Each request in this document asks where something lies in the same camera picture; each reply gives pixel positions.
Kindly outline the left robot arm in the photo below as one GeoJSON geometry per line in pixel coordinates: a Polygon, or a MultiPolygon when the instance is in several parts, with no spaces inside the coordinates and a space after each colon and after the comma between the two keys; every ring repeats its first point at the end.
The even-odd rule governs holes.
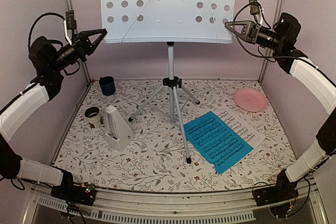
{"type": "Polygon", "coordinates": [[[64,79],[61,72],[79,60],[85,61],[106,34],[106,29],[82,31],[67,45],[40,36],[31,44],[28,56],[37,76],[1,110],[1,176],[4,179],[45,183],[57,186],[67,200],[77,197],[78,188],[68,181],[72,177],[69,172],[22,158],[9,143],[20,126],[60,92],[64,79]],[[56,44],[61,45],[60,49],[55,48],[56,44]]]}

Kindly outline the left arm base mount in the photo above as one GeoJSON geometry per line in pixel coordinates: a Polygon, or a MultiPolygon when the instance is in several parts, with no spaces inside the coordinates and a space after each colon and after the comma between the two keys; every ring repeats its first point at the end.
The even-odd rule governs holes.
{"type": "Polygon", "coordinates": [[[74,184],[72,180],[62,181],[60,186],[53,186],[50,195],[52,197],[67,200],[86,206],[93,206],[97,191],[94,184],[74,184]]]}

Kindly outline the light blue music stand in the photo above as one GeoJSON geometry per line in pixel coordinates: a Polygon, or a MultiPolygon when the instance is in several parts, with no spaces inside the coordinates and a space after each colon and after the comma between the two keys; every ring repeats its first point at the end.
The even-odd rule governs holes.
{"type": "Polygon", "coordinates": [[[170,117],[180,117],[174,76],[174,44],[199,42],[230,44],[232,34],[224,26],[233,19],[235,0],[100,0],[106,44],[164,42],[168,47],[170,117]]]}

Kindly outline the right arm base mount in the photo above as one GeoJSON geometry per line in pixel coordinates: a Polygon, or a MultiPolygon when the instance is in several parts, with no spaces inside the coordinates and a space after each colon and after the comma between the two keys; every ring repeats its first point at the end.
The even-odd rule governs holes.
{"type": "Polygon", "coordinates": [[[256,201],[257,206],[271,205],[278,202],[295,199],[299,196],[298,190],[295,188],[289,191],[278,192],[276,186],[270,186],[267,183],[263,184],[266,187],[252,189],[252,196],[256,201]]]}

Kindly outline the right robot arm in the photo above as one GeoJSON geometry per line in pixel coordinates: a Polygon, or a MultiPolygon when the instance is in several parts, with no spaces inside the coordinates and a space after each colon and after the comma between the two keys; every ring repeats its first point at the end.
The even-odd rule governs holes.
{"type": "Polygon", "coordinates": [[[251,20],[232,20],[225,27],[239,44],[247,42],[271,49],[279,67],[300,82],[307,89],[306,94],[311,94],[328,115],[310,147],[278,174],[271,196],[282,201],[299,180],[335,155],[335,83],[295,47],[301,25],[294,16],[282,13],[273,29],[251,20]]]}

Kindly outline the blue sheet music page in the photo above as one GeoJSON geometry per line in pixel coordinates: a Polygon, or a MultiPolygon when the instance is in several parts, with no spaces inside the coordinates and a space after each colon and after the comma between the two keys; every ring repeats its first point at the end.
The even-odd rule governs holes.
{"type": "Polygon", "coordinates": [[[219,174],[247,156],[253,147],[215,113],[208,112],[184,125],[186,138],[219,174]]]}

